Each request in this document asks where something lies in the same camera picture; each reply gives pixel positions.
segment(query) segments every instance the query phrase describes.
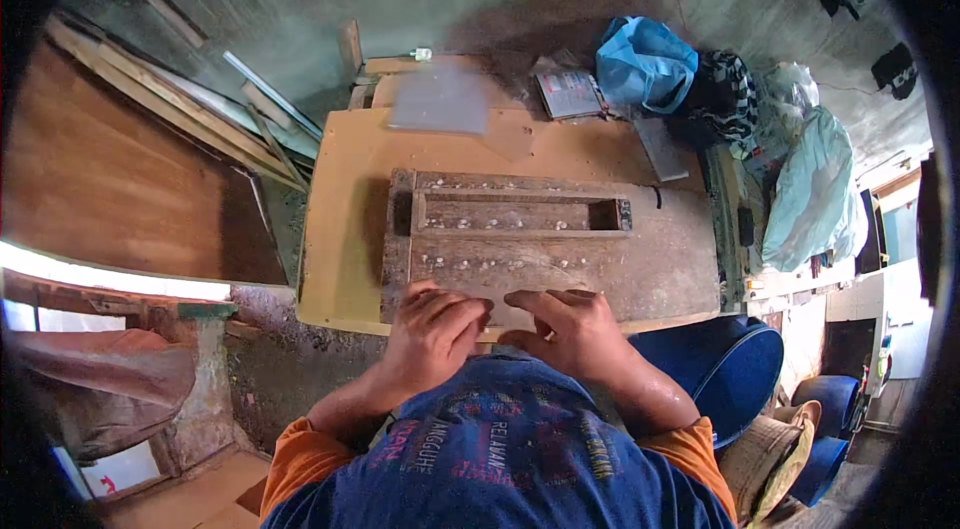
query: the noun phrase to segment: blue plastic container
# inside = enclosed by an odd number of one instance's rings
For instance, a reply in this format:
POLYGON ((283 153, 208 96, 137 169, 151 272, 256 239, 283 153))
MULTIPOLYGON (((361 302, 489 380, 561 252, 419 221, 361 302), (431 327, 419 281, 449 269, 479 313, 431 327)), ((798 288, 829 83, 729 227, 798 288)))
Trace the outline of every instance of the blue plastic container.
POLYGON ((823 411, 815 437, 839 438, 854 417, 859 391, 858 379, 845 374, 822 374, 802 381, 793 392, 790 404, 798 406, 811 399, 818 400, 823 411))
POLYGON ((849 443, 830 437, 814 439, 810 457, 790 487, 790 495, 808 506, 816 504, 834 484, 840 465, 847 458, 849 443))
POLYGON ((713 423, 713 447, 740 436, 770 399, 784 365, 779 332, 746 316, 636 333, 630 344, 690 394, 713 423))

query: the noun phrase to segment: brown cloth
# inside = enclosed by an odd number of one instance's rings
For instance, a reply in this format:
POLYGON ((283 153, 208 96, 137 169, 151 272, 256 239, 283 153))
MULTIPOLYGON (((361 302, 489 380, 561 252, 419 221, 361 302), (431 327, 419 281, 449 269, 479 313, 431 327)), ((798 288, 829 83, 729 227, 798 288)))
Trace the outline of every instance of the brown cloth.
POLYGON ((193 389, 193 348, 140 329, 10 331, 55 439, 77 462, 137 445, 166 426, 193 389))

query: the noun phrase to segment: hand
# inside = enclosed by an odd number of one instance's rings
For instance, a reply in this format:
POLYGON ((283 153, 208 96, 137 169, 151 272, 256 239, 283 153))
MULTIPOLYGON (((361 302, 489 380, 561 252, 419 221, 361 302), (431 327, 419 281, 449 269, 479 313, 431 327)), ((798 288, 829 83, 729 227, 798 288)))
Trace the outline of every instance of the hand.
POLYGON ((641 358, 620 332, 601 294, 582 290, 519 291, 503 301, 534 315, 536 332, 508 331, 499 343, 526 350, 575 379, 607 384, 641 358))
POLYGON ((488 299, 438 289, 433 281, 411 283, 378 363, 383 384, 404 401, 450 379, 464 365, 493 307, 488 299))

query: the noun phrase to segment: orange sleeve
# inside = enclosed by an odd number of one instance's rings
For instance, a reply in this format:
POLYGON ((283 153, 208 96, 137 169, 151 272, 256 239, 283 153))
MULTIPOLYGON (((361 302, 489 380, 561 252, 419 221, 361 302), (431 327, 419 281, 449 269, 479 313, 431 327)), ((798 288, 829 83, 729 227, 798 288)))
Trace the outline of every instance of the orange sleeve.
POLYGON ((690 475, 713 492, 734 524, 737 522, 737 507, 727 481, 720 474, 714 458, 714 425, 706 416, 701 416, 689 427, 683 427, 663 435, 638 439, 637 445, 659 452, 683 474, 690 475))
POLYGON ((297 489, 308 483, 319 483, 355 456, 340 441, 312 430, 305 417, 291 422, 276 443, 274 460, 267 474, 267 487, 263 490, 260 524, 277 504, 297 489))

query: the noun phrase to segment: person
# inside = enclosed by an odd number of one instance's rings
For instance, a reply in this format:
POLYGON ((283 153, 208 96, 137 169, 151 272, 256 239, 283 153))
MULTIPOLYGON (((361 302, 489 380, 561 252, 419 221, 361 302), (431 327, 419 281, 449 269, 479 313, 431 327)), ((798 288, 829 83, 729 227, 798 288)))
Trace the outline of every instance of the person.
POLYGON ((498 342, 531 356, 471 357, 493 303, 412 283, 383 358, 277 440, 262 526, 736 523, 710 420, 630 346, 603 295, 519 291, 504 302, 532 313, 535 332, 498 342), (584 384, 607 391, 630 435, 584 384))

